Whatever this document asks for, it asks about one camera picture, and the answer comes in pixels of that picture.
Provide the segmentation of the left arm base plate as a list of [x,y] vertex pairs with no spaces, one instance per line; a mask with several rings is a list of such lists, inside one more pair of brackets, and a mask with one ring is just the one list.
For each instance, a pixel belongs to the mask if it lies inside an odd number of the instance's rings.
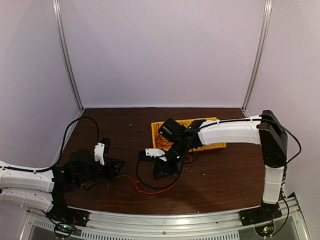
[[90,213],[85,210],[68,208],[66,211],[54,210],[47,212],[46,215],[57,222],[67,223],[69,225],[86,227]]

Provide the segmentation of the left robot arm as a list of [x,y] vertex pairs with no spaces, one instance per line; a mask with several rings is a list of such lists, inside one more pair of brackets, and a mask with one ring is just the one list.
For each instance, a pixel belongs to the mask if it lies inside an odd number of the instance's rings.
[[61,222],[72,218],[64,194],[86,184],[94,186],[101,179],[115,179],[125,161],[106,157],[104,163],[95,160],[89,150],[80,149],[70,154],[63,166],[42,171],[36,168],[17,170],[5,164],[0,168],[0,200],[4,203],[52,211]]

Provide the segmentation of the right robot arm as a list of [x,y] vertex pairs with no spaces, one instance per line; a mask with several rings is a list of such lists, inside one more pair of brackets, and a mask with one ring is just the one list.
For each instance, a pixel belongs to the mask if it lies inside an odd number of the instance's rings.
[[184,126],[168,118],[158,133],[172,145],[157,152],[153,167],[154,180],[179,173],[189,150],[220,143],[260,145],[265,166],[262,203],[256,210],[259,220],[268,220],[278,209],[281,186],[287,167],[288,135],[270,110],[261,115],[229,120],[197,119]]

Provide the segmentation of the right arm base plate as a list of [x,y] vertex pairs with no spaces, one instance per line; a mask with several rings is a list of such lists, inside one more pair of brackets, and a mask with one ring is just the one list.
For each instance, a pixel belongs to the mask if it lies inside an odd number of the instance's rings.
[[282,215],[282,211],[279,208],[270,209],[262,206],[241,210],[239,212],[242,226],[272,221],[275,218],[280,218]]

